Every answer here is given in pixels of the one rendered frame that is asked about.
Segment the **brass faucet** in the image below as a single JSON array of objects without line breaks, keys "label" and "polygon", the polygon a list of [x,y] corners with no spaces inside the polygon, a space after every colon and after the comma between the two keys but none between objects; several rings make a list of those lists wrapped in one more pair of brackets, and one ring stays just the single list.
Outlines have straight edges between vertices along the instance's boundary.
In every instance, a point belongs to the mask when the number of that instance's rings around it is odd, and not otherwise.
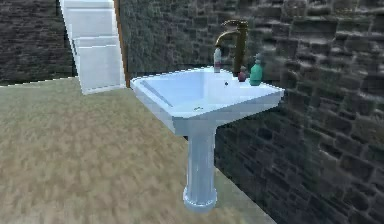
[{"label": "brass faucet", "polygon": [[245,45],[248,32],[248,22],[246,20],[226,20],[222,23],[222,26],[235,26],[235,29],[227,30],[220,34],[215,42],[216,48],[221,48],[223,39],[227,36],[235,36],[235,56],[233,62],[232,75],[237,77],[241,72],[241,66],[243,65],[243,59],[245,55]]}]

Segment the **white panelled room door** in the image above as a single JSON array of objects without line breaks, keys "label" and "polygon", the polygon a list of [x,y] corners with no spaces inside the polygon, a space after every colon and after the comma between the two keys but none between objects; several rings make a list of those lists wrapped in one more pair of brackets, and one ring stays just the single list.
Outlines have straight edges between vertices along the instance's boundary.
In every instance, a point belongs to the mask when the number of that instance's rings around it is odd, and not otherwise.
[{"label": "white panelled room door", "polygon": [[59,0],[84,95],[126,87],[114,0]]}]

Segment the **teal soap bottle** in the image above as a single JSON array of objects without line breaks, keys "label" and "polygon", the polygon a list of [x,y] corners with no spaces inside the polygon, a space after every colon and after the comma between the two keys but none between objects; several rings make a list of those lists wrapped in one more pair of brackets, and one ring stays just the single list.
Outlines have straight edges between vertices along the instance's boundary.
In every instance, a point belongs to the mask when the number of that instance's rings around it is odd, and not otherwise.
[{"label": "teal soap bottle", "polygon": [[249,83],[251,86],[258,86],[261,84],[263,76],[263,68],[261,64],[261,56],[256,54],[254,56],[255,62],[250,70]]}]

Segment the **white pink tipped bottle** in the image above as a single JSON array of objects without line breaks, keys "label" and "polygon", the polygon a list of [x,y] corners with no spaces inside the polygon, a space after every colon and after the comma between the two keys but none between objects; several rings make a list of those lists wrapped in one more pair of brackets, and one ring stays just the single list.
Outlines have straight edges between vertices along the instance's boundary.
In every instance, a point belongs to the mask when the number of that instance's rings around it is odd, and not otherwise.
[{"label": "white pink tipped bottle", "polygon": [[221,69],[221,59],[222,59],[221,49],[219,47],[215,49],[213,58],[214,58],[214,66],[213,66],[214,72],[219,73]]}]

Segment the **white pedestal sink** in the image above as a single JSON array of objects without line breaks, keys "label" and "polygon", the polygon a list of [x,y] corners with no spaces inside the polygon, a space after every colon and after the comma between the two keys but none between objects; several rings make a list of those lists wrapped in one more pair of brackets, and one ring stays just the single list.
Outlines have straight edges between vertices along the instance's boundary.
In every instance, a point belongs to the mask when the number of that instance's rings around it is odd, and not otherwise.
[{"label": "white pedestal sink", "polygon": [[276,107],[284,90],[270,84],[252,86],[227,70],[211,66],[136,77],[136,97],[173,134],[188,138],[187,209],[205,213],[215,207],[215,134],[218,127]]}]

